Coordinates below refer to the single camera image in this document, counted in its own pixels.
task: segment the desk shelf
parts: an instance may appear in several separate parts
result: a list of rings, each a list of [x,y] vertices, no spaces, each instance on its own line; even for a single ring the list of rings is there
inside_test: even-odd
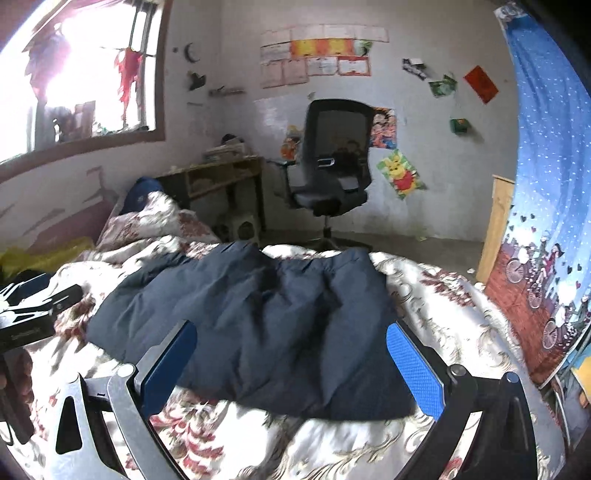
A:
[[[214,162],[181,168],[157,177],[167,195],[183,209],[190,208],[191,200],[225,189],[230,209],[236,208],[236,184],[253,179],[256,205],[261,229],[265,230],[265,216],[262,198],[262,158],[244,157],[232,161]]]

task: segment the floral bedspread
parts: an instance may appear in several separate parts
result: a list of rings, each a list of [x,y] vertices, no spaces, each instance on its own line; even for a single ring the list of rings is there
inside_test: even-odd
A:
[[[85,292],[79,304],[59,316],[55,337],[29,347],[36,434],[27,445],[16,445],[11,451],[31,476],[43,478],[60,385],[73,371],[86,378],[104,377],[118,366],[101,349],[85,342],[86,323],[101,302],[123,278],[155,255],[183,252],[200,259],[216,246],[214,241],[194,213],[178,210],[161,193],[150,194],[144,211],[110,219],[96,249],[63,266],[49,288],[39,294],[46,296],[73,283]],[[339,254],[289,245],[263,251],[274,258]],[[400,315],[448,364],[462,363],[482,377],[500,378],[507,371],[521,377],[534,423],[538,478],[551,479],[564,463],[562,435],[530,381],[519,344],[498,308],[461,275],[384,253],[373,253],[371,258],[375,268],[387,275]],[[141,479],[113,414],[105,413],[105,419],[127,475]],[[479,414],[472,414],[442,479],[455,477],[478,421]],[[373,422],[274,417],[236,403],[199,398],[177,387],[151,423],[191,480],[391,480],[425,438],[433,419],[420,410],[405,419]]]

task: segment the blue grip pad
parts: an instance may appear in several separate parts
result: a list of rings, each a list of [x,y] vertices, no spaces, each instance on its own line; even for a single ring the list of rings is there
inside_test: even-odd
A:
[[[438,420],[445,408],[443,385],[397,323],[388,327],[386,346],[419,408]]]
[[[144,380],[140,409],[144,418],[162,411],[196,346],[197,329],[186,322]]]

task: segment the hand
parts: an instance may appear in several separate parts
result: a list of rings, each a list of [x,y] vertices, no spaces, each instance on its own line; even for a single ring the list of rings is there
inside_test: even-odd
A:
[[[31,355],[29,355],[26,350],[21,349],[16,364],[15,388],[24,403],[33,403],[33,400],[35,399],[31,370],[33,370],[33,360],[31,360]],[[0,374],[0,390],[3,390],[5,387],[6,377],[3,374]]]

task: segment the office chair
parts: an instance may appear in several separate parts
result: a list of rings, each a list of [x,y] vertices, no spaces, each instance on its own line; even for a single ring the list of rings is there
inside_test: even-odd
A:
[[[303,144],[298,155],[304,186],[292,188],[287,169],[295,160],[269,160],[281,170],[282,196],[289,208],[306,208],[324,217],[321,238],[302,243],[317,251],[369,245],[334,238],[329,218],[363,205],[371,183],[368,167],[369,137],[374,109],[353,100],[315,100],[306,115]]]

